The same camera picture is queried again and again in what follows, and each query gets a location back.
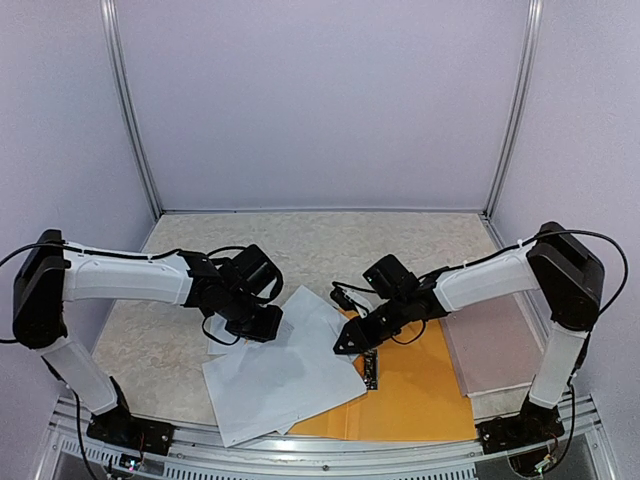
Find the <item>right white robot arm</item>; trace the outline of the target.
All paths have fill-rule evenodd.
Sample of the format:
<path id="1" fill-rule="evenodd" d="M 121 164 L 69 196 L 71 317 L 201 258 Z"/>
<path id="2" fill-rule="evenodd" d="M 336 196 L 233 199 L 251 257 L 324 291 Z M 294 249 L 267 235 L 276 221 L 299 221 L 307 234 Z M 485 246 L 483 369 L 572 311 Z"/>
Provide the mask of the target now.
<path id="1" fill-rule="evenodd" d="M 423 278 L 387 254 L 363 274 L 381 304 L 365 316 L 348 320 L 333 351 L 361 354 L 392 339 L 412 322 L 445 318 L 498 298 L 526 303 L 542 299 L 551 325 L 529 388 L 533 405 L 511 423 L 512 436 L 531 444 L 549 429 L 547 410 L 560 402 L 601 315 L 605 268 L 581 242 L 585 234 L 547 222 L 529 239 L 475 261 L 431 271 Z"/>

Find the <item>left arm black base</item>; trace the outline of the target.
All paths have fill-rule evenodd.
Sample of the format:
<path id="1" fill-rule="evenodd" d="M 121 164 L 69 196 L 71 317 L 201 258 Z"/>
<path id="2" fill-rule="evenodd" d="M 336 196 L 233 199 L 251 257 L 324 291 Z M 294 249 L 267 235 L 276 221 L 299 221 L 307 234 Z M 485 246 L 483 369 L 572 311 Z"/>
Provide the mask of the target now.
<path id="1" fill-rule="evenodd" d="M 116 406 L 106 413 L 91 415 L 87 436 L 110 445 L 167 456 L 175 426 L 134 416 L 121 387 L 113 377 L 110 380 L 117 395 Z"/>

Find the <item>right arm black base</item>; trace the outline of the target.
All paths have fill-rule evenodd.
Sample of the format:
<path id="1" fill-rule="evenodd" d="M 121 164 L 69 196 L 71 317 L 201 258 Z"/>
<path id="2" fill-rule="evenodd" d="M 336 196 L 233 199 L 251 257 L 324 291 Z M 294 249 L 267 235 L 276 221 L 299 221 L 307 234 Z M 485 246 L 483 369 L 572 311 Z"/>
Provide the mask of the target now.
<path id="1" fill-rule="evenodd" d="M 546 408 L 526 396 L 516 415 L 475 425 L 485 454 L 517 449 L 561 437 L 565 430 L 557 405 Z"/>

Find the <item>orange folder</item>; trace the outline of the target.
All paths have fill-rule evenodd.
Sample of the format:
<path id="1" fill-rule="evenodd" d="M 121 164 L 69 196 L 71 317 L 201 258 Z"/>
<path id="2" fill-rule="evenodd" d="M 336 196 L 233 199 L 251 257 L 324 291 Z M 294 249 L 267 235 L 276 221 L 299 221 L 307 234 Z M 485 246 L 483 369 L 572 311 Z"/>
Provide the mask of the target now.
<path id="1" fill-rule="evenodd" d="M 440 322 L 406 327 L 378 348 L 378 388 L 294 425 L 289 432 L 339 440 L 451 442 L 476 438 Z"/>

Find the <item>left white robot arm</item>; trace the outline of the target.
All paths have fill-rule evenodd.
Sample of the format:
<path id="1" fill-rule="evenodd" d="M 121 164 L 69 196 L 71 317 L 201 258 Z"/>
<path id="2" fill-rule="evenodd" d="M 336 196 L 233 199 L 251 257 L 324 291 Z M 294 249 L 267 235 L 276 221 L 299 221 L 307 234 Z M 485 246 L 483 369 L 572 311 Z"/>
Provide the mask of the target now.
<path id="1" fill-rule="evenodd" d="M 256 244 L 211 252 L 177 248 L 162 253 L 102 250 L 44 231 L 2 258 L 22 256 L 12 285 L 15 343 L 36 352 L 79 398 L 102 430 L 121 445 L 140 424 L 121 387 L 94 360 L 79 323 L 98 316 L 100 334 L 118 301 L 141 301 L 219 315 L 235 341 L 275 338 L 282 311 L 275 305 L 284 278 Z"/>

